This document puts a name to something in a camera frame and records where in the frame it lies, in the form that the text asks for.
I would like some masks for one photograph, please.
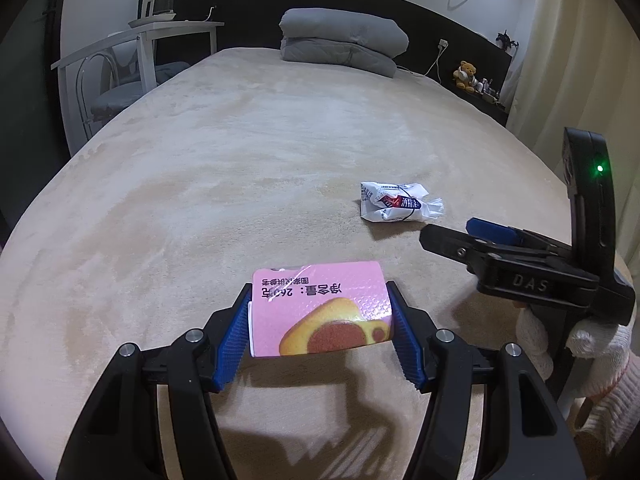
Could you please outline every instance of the das logo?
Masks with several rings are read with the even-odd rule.
[[[548,280],[536,280],[529,276],[523,276],[522,274],[516,274],[513,277],[513,285],[525,290],[536,290],[538,292],[545,292],[549,286]]]

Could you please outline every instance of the snack wrapper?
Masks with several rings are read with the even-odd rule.
[[[249,307],[251,355],[315,354],[388,341],[391,315],[378,262],[259,269]]]
[[[444,215],[441,198],[425,200],[421,184],[360,183],[360,216],[370,222],[430,220]]]

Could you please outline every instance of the white glove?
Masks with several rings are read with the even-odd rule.
[[[617,256],[616,264],[631,283]],[[530,308],[521,303],[516,306],[523,307],[516,324],[518,344],[546,380],[554,368],[547,352],[546,329]],[[574,326],[566,342],[574,357],[594,360],[588,377],[578,387],[578,395],[594,403],[580,431],[595,436],[607,455],[624,446],[640,420],[640,358],[629,349],[635,319],[635,308],[628,326],[585,319]]]
[[[578,391],[581,397],[604,394],[620,380],[629,361],[633,321],[622,326],[600,323],[593,318],[583,319],[571,330],[566,346],[574,357],[594,359],[589,375]],[[547,352],[548,337],[544,325],[529,307],[523,308],[518,316],[516,337],[546,381],[554,370]]]

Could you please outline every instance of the fuzzy blanket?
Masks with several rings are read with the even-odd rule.
[[[438,223],[478,216],[570,241],[564,185],[507,130],[430,79],[224,50],[121,113],[31,204],[0,256],[0,415],[46,480],[118,346],[170,344],[260,267],[378,260],[467,342],[514,339],[516,311],[422,224],[369,224],[359,183],[418,182]],[[160,392],[166,428],[166,393]],[[212,398],[240,480],[401,479],[428,402],[390,342],[242,361]],[[481,420],[476,392],[464,475]],[[172,478],[180,478],[167,431]]]

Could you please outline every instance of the textured blue rubber pad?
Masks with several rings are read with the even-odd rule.
[[[391,341],[396,348],[396,354],[398,354],[398,360],[405,378],[420,390],[427,380],[422,369],[422,348],[418,345],[418,341],[406,317],[398,307],[398,301],[393,292],[388,287],[387,290],[389,300],[391,300],[391,312],[394,320],[394,336]]]
[[[218,391],[222,391],[225,384],[234,380],[240,359],[249,342],[249,301],[251,301],[251,290],[242,300],[218,347],[217,366],[213,374],[213,383]]]
[[[522,243],[520,235],[514,229],[479,218],[470,218],[467,221],[466,232],[494,244],[519,246]]]

